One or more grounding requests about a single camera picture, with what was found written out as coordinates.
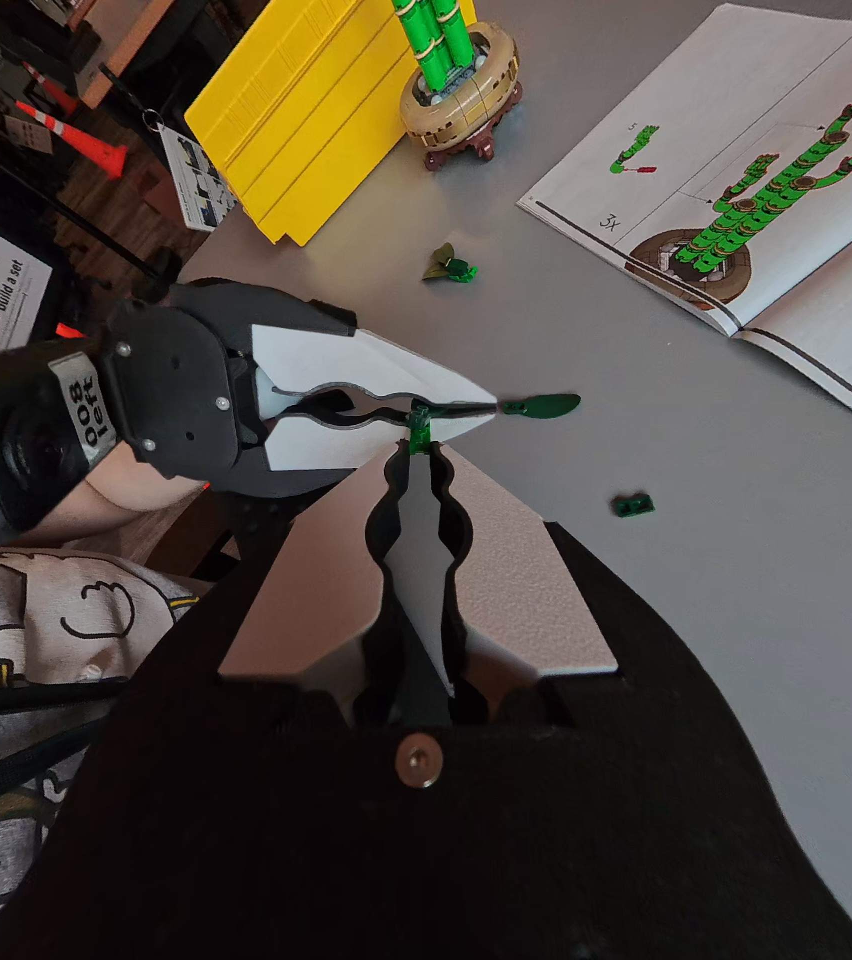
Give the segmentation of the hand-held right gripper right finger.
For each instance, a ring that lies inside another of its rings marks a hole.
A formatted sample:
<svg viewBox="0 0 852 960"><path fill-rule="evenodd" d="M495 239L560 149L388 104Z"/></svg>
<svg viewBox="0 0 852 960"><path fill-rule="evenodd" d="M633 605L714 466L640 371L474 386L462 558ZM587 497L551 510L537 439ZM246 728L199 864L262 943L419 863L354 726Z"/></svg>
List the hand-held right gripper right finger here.
<svg viewBox="0 0 852 960"><path fill-rule="evenodd" d="M517 690L613 676L617 660L547 522L450 446L430 447L449 554L440 621L453 722L488 722Z"/></svg>

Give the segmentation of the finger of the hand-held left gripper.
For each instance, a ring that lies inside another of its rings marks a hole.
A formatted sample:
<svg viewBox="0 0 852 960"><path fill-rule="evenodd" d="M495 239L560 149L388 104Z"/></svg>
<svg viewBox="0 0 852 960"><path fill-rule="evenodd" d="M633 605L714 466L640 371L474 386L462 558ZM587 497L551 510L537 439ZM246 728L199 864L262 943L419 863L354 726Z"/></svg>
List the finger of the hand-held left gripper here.
<svg viewBox="0 0 852 960"><path fill-rule="evenodd" d="M257 410L281 413L328 389L372 398L419 398L433 406L493 405L494 394L454 370L368 331L351 336L255 324L251 329Z"/></svg>
<svg viewBox="0 0 852 960"><path fill-rule="evenodd" d="M312 414L280 416L264 454L274 472L356 470L386 448L411 438L407 417L373 415L353 425L333 425Z"/></svg>

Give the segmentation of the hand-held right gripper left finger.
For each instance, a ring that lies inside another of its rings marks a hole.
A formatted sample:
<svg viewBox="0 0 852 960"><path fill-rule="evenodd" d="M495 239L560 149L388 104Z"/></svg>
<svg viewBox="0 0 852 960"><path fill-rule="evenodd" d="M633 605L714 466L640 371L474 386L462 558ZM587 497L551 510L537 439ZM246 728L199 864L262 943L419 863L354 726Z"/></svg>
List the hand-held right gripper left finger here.
<svg viewBox="0 0 852 960"><path fill-rule="evenodd" d="M384 726L405 670L386 558L401 534L409 442L378 451L291 524L218 675L332 696L346 720Z"/></svg>

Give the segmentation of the dark green lego leaf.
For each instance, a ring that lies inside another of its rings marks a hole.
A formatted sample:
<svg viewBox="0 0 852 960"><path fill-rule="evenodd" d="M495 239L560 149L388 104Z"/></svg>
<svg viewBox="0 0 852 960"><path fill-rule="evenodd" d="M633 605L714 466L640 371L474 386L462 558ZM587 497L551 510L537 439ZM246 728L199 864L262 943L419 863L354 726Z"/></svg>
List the dark green lego leaf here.
<svg viewBox="0 0 852 960"><path fill-rule="evenodd" d="M548 421L570 414L581 402L582 398L572 392L544 393L503 400L499 403L499 412L505 416Z"/></svg>

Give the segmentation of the lego bamboo plant model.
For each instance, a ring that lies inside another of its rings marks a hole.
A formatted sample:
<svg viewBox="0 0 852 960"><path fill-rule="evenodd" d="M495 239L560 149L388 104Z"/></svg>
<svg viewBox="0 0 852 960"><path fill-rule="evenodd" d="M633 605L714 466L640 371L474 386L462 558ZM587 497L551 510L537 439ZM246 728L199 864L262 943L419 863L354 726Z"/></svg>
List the lego bamboo plant model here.
<svg viewBox="0 0 852 960"><path fill-rule="evenodd" d="M499 123L521 101L516 40L472 1L394 1L415 68L400 96L408 138L436 173L456 155L490 162Z"/></svg>

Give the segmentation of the lego instruction booklet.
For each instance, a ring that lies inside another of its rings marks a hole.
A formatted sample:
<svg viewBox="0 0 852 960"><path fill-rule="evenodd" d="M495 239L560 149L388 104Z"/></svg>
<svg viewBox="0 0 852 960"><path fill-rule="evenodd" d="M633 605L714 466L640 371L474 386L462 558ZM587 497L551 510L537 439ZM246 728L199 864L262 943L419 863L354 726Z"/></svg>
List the lego instruction booklet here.
<svg viewBox="0 0 852 960"><path fill-rule="evenodd" d="M717 6L517 206L852 411L852 20Z"/></svg>

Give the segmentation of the person's left hand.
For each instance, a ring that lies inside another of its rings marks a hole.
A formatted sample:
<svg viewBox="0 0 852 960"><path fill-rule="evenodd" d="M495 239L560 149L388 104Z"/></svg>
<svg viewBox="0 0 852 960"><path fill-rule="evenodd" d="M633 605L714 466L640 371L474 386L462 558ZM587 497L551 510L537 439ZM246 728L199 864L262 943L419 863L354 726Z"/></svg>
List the person's left hand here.
<svg viewBox="0 0 852 960"><path fill-rule="evenodd" d="M139 462L122 441L34 528L7 544L59 547L106 534L170 508L204 487L204 481L164 477L151 464Z"/></svg>

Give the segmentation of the olive and green leaf cluster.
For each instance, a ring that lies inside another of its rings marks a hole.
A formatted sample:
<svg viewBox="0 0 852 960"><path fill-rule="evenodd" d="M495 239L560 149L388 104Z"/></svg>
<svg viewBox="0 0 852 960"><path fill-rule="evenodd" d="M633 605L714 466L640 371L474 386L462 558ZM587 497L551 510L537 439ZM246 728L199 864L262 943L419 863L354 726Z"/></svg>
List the olive and green leaf cluster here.
<svg viewBox="0 0 852 960"><path fill-rule="evenodd" d="M478 268L456 254L455 247L446 242L432 251L427 268L421 276L422 282L448 280L465 284L472 282L478 274Z"/></svg>

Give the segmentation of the yellow plastic box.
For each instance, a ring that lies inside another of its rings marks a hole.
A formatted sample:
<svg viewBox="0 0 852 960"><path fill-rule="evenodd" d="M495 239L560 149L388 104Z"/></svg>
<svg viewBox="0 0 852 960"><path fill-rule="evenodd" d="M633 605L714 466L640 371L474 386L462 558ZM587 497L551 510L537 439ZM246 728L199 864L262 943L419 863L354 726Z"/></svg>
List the yellow plastic box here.
<svg viewBox="0 0 852 960"><path fill-rule="evenodd" d="M269 2L185 121L257 229L302 247L405 138L415 68L392 2Z"/></svg>

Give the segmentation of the orange traffic cone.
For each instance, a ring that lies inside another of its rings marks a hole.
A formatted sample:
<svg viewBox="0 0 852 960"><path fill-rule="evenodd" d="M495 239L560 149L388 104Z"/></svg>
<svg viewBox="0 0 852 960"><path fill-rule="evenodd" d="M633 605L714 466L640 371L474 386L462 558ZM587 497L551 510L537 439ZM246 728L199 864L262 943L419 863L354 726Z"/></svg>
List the orange traffic cone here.
<svg viewBox="0 0 852 960"><path fill-rule="evenodd" d="M27 103L16 101L16 107L32 118L39 126L57 135L65 143L93 162L106 174L111 182L120 180L124 174L129 149L127 146L113 146L102 139L50 116Z"/></svg>
<svg viewBox="0 0 852 960"><path fill-rule="evenodd" d="M71 95L54 79L48 78L40 73L35 66L32 66L26 60L22 59L21 63L29 76L33 78L48 97L59 106L65 116L72 116L76 112L80 102L75 96Z"/></svg>

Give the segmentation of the wooden desk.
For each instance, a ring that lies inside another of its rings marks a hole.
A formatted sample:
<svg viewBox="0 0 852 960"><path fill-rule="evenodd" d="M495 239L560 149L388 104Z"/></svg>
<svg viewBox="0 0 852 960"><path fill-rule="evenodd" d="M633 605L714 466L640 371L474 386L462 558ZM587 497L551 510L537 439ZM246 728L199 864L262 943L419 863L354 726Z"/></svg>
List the wooden desk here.
<svg viewBox="0 0 852 960"><path fill-rule="evenodd" d="M267 1L81 1L75 2L67 28L75 36L90 30L98 38L87 63L76 72L77 96L96 109L113 87L113 78L128 74L146 54L165 55L202 19L212 39L228 52Z"/></svg>

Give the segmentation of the black metal rail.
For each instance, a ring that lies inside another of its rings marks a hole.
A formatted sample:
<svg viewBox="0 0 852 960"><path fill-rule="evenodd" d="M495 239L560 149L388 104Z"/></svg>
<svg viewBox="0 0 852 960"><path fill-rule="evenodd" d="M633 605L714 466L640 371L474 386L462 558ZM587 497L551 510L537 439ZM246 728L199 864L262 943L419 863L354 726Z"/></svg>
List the black metal rail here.
<svg viewBox="0 0 852 960"><path fill-rule="evenodd" d="M89 235L96 242L105 246L108 250L129 263L143 274L152 285L167 289L177 280L183 266L183 261L171 247L161 246L154 258L144 260L120 244L109 234L99 229L93 222L88 221L80 213L72 210L72 208L61 202L58 197L47 193L23 174L20 174L17 170L1 160L0 174L12 179L13 182L22 187L28 194L37 197L49 209L75 224L84 234Z"/></svg>

